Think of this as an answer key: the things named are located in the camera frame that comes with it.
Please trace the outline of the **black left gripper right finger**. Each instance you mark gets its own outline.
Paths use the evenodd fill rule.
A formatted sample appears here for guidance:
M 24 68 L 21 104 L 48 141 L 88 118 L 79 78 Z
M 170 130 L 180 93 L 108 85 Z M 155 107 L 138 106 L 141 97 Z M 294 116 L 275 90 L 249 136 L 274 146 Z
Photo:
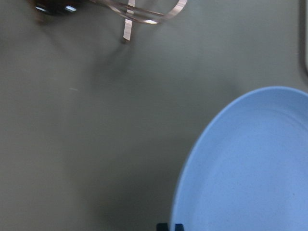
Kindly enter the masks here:
M 184 231 L 183 224 L 175 224 L 174 231 Z

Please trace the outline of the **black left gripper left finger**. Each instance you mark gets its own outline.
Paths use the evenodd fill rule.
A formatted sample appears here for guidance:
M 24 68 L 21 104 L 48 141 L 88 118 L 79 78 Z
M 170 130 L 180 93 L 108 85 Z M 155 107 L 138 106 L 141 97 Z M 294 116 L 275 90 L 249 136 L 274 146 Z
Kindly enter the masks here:
M 156 231 L 168 231 L 168 224 L 167 223 L 157 223 Z

